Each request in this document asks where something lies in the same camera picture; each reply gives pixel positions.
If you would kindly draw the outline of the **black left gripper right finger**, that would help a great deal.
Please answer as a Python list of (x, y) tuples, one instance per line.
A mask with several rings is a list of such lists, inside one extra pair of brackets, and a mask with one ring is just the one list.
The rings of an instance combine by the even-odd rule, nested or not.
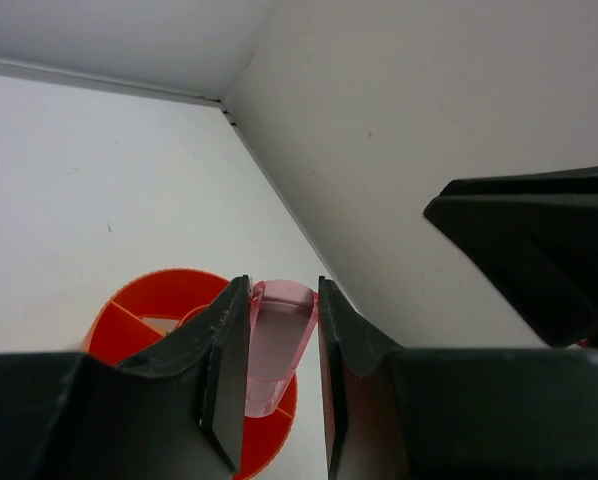
[(598, 350), (407, 348), (318, 287), (332, 479), (598, 479)]

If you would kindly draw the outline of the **small grey eraser block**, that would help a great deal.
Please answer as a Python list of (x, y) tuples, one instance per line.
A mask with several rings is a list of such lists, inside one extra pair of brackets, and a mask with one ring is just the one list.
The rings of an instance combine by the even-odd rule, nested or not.
[(142, 316), (139, 320), (162, 336), (169, 335), (180, 324), (179, 318), (169, 318), (165, 316)]

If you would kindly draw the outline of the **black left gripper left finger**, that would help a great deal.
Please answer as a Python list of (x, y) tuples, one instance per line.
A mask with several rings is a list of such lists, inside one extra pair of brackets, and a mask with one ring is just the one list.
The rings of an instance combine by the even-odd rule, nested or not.
[(228, 479), (239, 468), (250, 282), (109, 366), (0, 354), (0, 479)]

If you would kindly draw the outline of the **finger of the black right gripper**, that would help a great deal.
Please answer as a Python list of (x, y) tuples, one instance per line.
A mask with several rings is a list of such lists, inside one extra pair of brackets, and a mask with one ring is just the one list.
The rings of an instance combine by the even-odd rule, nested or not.
[(453, 180), (423, 215), (547, 345), (598, 335), (598, 166)]

